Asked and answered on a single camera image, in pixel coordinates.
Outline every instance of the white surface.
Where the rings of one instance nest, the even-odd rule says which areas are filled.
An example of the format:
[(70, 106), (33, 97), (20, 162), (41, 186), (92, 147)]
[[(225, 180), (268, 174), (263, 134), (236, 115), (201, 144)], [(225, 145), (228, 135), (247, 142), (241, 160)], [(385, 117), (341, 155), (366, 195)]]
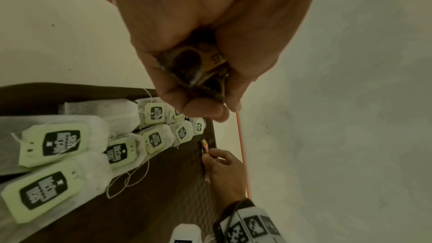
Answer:
[(314, 0), (240, 113), (288, 242), (432, 242), (432, 0)]
[[(0, 0), (0, 6), (0, 86), (58, 82), (153, 88), (111, 3)], [(215, 134), (218, 147), (242, 158), (234, 114), (215, 123)]]

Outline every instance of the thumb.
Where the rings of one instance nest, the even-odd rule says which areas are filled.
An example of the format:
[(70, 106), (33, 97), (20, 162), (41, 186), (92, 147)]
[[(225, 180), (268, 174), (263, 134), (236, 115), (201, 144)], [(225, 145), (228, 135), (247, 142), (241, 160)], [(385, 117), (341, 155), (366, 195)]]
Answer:
[(204, 163), (207, 170), (212, 171), (213, 167), (217, 164), (215, 159), (213, 159), (210, 155), (204, 154), (202, 156), (202, 162)]

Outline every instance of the green tea bag tag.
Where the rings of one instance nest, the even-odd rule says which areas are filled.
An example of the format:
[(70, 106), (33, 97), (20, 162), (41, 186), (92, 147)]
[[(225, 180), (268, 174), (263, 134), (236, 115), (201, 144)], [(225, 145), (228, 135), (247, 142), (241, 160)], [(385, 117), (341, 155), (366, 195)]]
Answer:
[(192, 125), (194, 127), (193, 131), (195, 135), (201, 135), (207, 127), (207, 123), (203, 118), (194, 118)]
[(148, 125), (165, 122), (164, 103), (147, 103), (144, 106), (144, 122)]
[(165, 146), (165, 140), (163, 139), (162, 132), (159, 128), (145, 132), (143, 134), (143, 139), (147, 153), (149, 154), (152, 154)]
[(181, 113), (179, 110), (172, 108), (172, 117), (176, 122), (179, 122), (181, 120), (184, 120), (186, 116), (183, 113)]
[(66, 159), (15, 181), (1, 192), (17, 223), (27, 223), (78, 193), (84, 186), (78, 163)]
[(19, 165), (34, 167), (87, 150), (89, 127), (85, 123), (45, 124), (22, 132)]
[(108, 157), (111, 169), (131, 163), (137, 157), (135, 139), (128, 136), (111, 140), (108, 142), (108, 148), (104, 153)]
[(175, 135), (179, 143), (185, 143), (192, 139), (194, 136), (194, 130), (192, 124), (189, 121), (178, 122), (177, 129), (175, 130)]

